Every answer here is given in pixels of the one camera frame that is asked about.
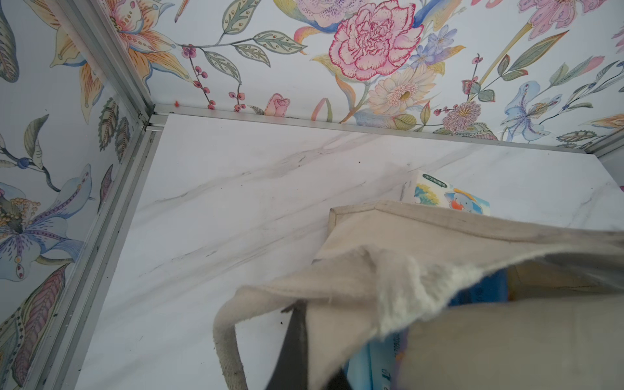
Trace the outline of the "blue tissue pack edge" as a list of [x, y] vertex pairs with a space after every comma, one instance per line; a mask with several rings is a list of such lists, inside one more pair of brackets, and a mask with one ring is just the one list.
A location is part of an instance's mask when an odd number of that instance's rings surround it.
[[[505, 270], [485, 276], [477, 284], [458, 292], [449, 306], [506, 302], [509, 290]], [[343, 367], [352, 389], [394, 389], [394, 377], [407, 347], [408, 329], [383, 340], [373, 340], [354, 354]]]

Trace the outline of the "cream canvas tote bag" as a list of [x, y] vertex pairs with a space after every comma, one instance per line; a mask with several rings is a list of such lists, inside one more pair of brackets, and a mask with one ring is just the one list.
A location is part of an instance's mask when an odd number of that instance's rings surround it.
[[[485, 276], [544, 263], [551, 283], [579, 274], [602, 292], [518, 302], [449, 301]], [[380, 201], [331, 210], [312, 263], [244, 286], [214, 318], [230, 389], [248, 386], [236, 326], [307, 302], [308, 388], [323, 389], [365, 344], [408, 329], [404, 389], [620, 389], [623, 235]]]

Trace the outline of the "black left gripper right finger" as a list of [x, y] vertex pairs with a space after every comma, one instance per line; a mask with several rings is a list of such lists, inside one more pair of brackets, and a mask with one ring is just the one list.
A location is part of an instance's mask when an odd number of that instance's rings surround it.
[[352, 390], [343, 369], [338, 370], [325, 386], [326, 390]]

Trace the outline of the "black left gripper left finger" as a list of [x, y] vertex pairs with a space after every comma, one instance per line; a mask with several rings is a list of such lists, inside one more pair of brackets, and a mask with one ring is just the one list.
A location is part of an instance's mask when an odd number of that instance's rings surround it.
[[283, 313], [290, 313], [291, 317], [275, 370], [266, 390], [308, 388], [306, 309], [307, 302], [297, 301], [283, 310]]

